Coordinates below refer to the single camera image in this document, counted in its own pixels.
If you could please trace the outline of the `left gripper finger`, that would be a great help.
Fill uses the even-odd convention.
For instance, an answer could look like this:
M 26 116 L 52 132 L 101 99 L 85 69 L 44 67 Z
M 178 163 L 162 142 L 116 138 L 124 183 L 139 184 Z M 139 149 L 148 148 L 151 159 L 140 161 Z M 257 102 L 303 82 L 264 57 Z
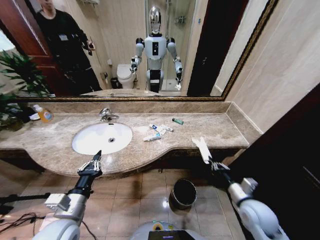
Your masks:
M 81 167 L 79 167 L 79 168 L 77 169 L 77 172 L 95 171 L 95 170 L 94 170 L 94 156 L 93 156 L 92 160 L 84 163 Z
M 96 172 L 101 172 L 101 157 L 102 151 L 99 150 L 98 153 L 94 156 L 94 170 Z

